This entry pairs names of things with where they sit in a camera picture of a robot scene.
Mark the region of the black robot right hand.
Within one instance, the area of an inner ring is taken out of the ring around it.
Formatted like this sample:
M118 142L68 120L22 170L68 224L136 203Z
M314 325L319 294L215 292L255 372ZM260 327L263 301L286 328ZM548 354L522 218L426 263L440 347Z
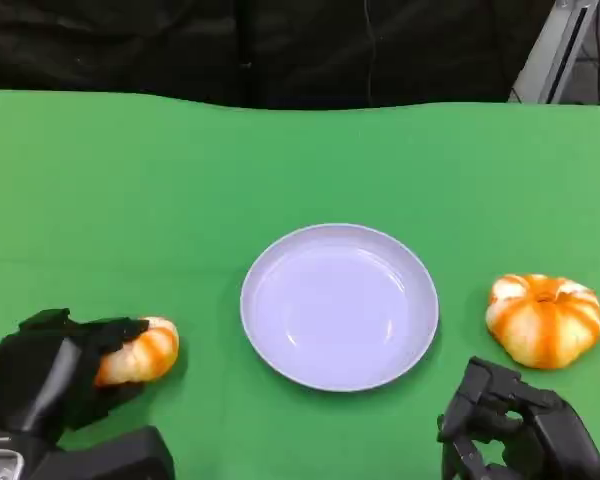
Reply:
M600 479L600 452L569 402L476 356L437 426L443 479Z

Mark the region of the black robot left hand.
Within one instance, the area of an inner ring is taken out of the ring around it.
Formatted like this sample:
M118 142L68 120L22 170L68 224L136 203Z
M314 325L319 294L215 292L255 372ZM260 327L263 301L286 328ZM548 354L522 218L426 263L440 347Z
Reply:
M105 355L148 328L129 317L79 323L68 308L21 322L0 341L0 431L55 444L65 430L102 420L140 395L141 381L98 386L96 377Z

